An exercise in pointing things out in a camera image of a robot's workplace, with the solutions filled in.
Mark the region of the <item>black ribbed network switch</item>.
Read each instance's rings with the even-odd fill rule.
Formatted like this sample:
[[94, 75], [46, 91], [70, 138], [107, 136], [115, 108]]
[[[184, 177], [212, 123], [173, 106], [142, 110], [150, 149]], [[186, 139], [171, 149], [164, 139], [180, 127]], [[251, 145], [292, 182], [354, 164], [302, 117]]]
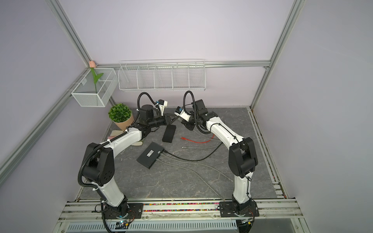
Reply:
[[176, 131], [176, 125], [167, 125], [162, 141], [167, 142], [167, 143], [172, 143], [175, 131]]

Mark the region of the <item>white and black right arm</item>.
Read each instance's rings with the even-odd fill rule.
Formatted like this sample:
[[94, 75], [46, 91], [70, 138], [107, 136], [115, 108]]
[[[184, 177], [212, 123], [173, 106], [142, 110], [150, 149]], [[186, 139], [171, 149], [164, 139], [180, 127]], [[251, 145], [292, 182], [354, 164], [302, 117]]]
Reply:
[[208, 111], [203, 100], [196, 101], [190, 90], [184, 94], [183, 106], [178, 107], [175, 114], [186, 126], [196, 127], [205, 135], [212, 133], [226, 146], [228, 166], [235, 176], [232, 212], [237, 216], [250, 214], [255, 218], [257, 205], [250, 192], [252, 176], [258, 165], [254, 141], [235, 133], [215, 112]]

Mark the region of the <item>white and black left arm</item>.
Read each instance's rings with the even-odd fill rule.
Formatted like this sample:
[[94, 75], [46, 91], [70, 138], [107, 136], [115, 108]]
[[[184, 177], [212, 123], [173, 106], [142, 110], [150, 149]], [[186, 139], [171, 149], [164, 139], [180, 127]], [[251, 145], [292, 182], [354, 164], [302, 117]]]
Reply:
[[77, 176], [78, 184], [96, 191], [101, 197], [103, 209], [113, 212], [114, 217], [119, 219], [127, 217], [131, 210], [127, 197], [120, 191], [114, 178], [115, 157], [143, 140], [152, 132], [152, 128], [172, 123], [171, 117], [164, 114], [167, 101], [154, 101], [149, 93], [142, 92], [137, 104], [138, 114], [123, 133], [103, 143], [87, 146]]

